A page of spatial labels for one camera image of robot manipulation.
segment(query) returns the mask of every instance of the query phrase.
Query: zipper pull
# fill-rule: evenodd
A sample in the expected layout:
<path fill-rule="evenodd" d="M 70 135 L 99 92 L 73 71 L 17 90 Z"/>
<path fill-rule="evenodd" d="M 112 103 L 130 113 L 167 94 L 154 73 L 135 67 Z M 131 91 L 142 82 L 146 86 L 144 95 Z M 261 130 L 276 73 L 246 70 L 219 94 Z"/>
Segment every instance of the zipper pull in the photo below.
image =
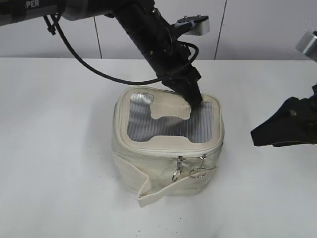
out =
<path fill-rule="evenodd" d="M 182 162 L 184 161 L 185 159 L 183 158 L 183 156 L 178 156 L 178 159 L 177 159 L 177 164 L 176 164 L 176 171 L 172 177 L 172 181 L 173 182 L 176 182 L 180 176 L 180 174 L 182 173 L 183 171 L 183 166 L 182 166 Z"/>
<path fill-rule="evenodd" d="M 205 169 L 203 167 L 203 164 L 204 164 L 204 162 L 206 160 L 206 157 L 207 157 L 206 155 L 203 155 L 203 156 L 199 157 L 201 159 L 200 166 L 199 166 L 199 168 L 193 169 L 193 170 L 191 170 L 189 172 L 189 176 L 190 177 L 192 177 L 194 179 L 200 179 L 200 178 L 202 178 L 203 176 L 206 175 L 207 169 Z"/>

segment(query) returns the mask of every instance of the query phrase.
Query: robotic arm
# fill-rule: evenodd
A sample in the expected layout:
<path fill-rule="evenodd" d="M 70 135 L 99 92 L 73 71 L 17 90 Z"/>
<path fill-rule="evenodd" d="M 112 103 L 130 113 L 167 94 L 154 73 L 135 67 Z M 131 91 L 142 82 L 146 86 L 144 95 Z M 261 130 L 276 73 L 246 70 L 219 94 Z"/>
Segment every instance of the robotic arm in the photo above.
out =
<path fill-rule="evenodd" d="M 155 8 L 154 0 L 0 0 L 0 26 L 42 16 L 48 23 L 46 16 L 54 19 L 57 13 L 57 20 L 60 16 L 67 20 L 98 15 L 116 18 L 165 86 L 192 107 L 202 101 L 197 84 L 201 76 L 191 65 L 198 48 L 178 38 L 208 32 L 207 16 L 184 17 L 170 25 Z M 191 59 L 189 47 L 196 50 Z"/>

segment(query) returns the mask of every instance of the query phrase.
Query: white tabletop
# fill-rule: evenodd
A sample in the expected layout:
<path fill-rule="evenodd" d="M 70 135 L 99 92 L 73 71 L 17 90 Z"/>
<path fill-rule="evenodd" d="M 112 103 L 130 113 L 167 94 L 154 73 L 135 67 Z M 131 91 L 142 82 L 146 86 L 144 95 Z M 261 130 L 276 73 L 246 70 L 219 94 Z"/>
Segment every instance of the white tabletop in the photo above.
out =
<path fill-rule="evenodd" d="M 129 80 L 144 60 L 88 60 Z M 316 237 L 317 146 L 253 146 L 250 131 L 289 97 L 312 95 L 309 61 L 197 61 L 222 102 L 219 169 L 205 191 L 140 208 L 111 157 L 126 88 L 74 59 L 0 59 L 0 237 Z M 153 85 L 162 88 L 161 84 Z"/>

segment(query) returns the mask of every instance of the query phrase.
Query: white wall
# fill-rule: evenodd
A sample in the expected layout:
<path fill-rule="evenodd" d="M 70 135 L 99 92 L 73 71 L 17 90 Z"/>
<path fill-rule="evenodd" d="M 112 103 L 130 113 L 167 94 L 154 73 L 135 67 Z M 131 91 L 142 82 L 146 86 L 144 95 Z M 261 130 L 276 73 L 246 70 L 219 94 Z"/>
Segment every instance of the white wall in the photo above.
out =
<path fill-rule="evenodd" d="M 94 19 L 75 22 L 62 19 L 60 25 L 77 53 L 84 58 L 100 58 Z M 0 57 L 71 58 L 56 34 L 47 31 L 43 18 L 0 27 Z"/>
<path fill-rule="evenodd" d="M 200 48 L 199 59 L 214 59 L 226 0 L 156 0 L 169 23 L 184 15 L 209 15 L 211 32 L 183 36 Z M 115 19 L 96 17 L 105 59 L 142 59 Z M 100 58 L 93 18 L 61 21 L 75 50 L 83 58 Z M 0 57 L 72 55 L 58 35 L 51 36 L 42 18 L 0 27 Z M 302 60 L 295 46 L 307 30 L 317 30 L 317 0 L 227 0 L 217 52 L 218 60 Z"/>
<path fill-rule="evenodd" d="M 228 0 L 218 60 L 301 60 L 295 50 L 317 30 L 317 0 Z"/>

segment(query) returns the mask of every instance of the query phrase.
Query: zipper track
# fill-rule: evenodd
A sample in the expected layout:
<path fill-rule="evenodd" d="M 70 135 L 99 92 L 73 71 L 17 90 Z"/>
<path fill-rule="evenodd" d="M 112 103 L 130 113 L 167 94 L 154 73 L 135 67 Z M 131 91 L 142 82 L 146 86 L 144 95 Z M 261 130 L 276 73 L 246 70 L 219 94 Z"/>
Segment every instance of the zipper track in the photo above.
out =
<path fill-rule="evenodd" d="M 122 120 L 122 101 L 123 101 L 123 97 L 124 97 L 125 93 L 123 95 L 121 95 L 121 97 L 118 100 L 118 103 L 116 104 L 116 113 L 114 115 L 113 121 L 115 123 L 115 127 L 118 128 L 118 123 L 121 122 Z M 159 157 L 159 158 L 166 158 L 166 159 L 177 159 L 179 156 L 183 156 L 185 159 L 187 158 L 199 158 L 202 155 L 211 155 L 213 153 L 215 153 L 222 145 L 223 145 L 223 138 L 224 138 L 224 133 L 223 133 L 223 123 L 222 120 L 220 121 L 220 138 L 217 141 L 217 143 L 215 144 L 215 147 L 213 148 L 209 148 L 206 149 L 204 151 L 193 151 L 193 152 L 158 152 L 158 151 L 146 151 L 146 150 L 140 150 L 140 149 L 134 149 L 131 146 L 126 145 L 123 140 L 121 139 L 120 136 L 117 136 L 117 132 L 115 131 L 115 137 L 117 140 L 117 143 L 122 146 L 125 150 L 134 153 L 135 155 L 140 155 L 140 156 L 151 156 L 151 157 Z"/>

